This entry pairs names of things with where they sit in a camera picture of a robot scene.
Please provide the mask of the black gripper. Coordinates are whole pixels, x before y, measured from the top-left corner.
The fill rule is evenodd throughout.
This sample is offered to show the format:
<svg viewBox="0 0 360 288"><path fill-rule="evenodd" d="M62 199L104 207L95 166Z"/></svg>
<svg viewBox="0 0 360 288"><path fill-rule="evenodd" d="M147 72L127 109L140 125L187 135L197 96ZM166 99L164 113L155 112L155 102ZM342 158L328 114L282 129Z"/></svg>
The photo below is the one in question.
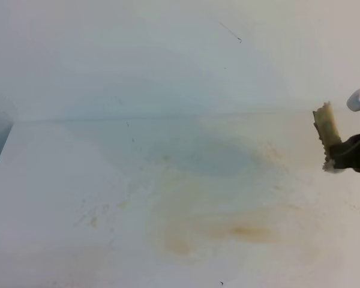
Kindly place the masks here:
<svg viewBox="0 0 360 288"><path fill-rule="evenodd" d="M330 147L329 154L335 169L353 169L360 173L360 134L334 144Z"/></svg>

